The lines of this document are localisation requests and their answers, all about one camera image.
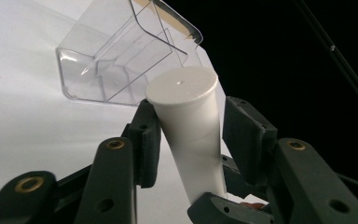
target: transparent plastic box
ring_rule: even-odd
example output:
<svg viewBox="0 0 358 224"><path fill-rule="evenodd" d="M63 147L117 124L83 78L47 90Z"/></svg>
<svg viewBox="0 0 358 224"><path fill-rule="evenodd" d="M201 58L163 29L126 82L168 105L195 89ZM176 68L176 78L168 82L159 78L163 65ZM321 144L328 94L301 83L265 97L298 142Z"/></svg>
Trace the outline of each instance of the transparent plastic box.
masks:
<svg viewBox="0 0 358 224"><path fill-rule="evenodd" d="M200 31L162 1L94 0L57 47L72 100L138 105L153 78L200 65Z"/></svg>

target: screw hole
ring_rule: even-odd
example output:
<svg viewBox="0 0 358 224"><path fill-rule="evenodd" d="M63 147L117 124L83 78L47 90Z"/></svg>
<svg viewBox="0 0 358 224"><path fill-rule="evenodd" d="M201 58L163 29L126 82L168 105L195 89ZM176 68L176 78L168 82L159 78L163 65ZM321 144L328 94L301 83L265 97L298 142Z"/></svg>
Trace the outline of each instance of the screw hole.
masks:
<svg viewBox="0 0 358 224"><path fill-rule="evenodd" d="M287 142L287 145L295 150L304 150L305 149L304 145L302 145L299 142L295 142L295 141L289 141L289 142Z"/></svg>
<svg viewBox="0 0 358 224"><path fill-rule="evenodd" d="M115 206L115 203L111 199L103 199L97 202L96 209L100 213L105 213Z"/></svg>
<svg viewBox="0 0 358 224"><path fill-rule="evenodd" d="M14 190L18 193L29 193L39 189L43 185L44 179L42 176L30 176L20 180Z"/></svg>
<svg viewBox="0 0 358 224"><path fill-rule="evenodd" d="M342 201L331 200L329 205L340 213L349 213L350 212L350 208Z"/></svg>
<svg viewBox="0 0 358 224"><path fill-rule="evenodd" d="M106 144L106 146L110 149L119 149L124 147L125 143L122 140L116 139L113 140L112 142L109 142L108 144Z"/></svg>

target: white plastic cylinder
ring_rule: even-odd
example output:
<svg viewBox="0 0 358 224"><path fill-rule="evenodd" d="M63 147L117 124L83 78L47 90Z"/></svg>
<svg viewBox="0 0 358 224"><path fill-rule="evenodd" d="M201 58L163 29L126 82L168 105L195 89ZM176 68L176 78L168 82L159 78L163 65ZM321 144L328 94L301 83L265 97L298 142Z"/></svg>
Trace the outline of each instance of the white plastic cylinder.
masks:
<svg viewBox="0 0 358 224"><path fill-rule="evenodd" d="M156 77L146 89L191 204L204 192L227 197L217 82L213 69L188 66Z"/></svg>

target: black background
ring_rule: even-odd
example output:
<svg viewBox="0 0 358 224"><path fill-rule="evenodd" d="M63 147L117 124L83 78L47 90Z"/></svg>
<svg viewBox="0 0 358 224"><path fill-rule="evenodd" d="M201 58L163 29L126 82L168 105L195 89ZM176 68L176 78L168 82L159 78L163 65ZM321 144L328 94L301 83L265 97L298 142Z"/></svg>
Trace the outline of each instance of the black background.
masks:
<svg viewBox="0 0 358 224"><path fill-rule="evenodd" d="M358 96L292 1L166 0L203 35L227 96L358 180ZM309 1L358 76L358 1Z"/></svg>

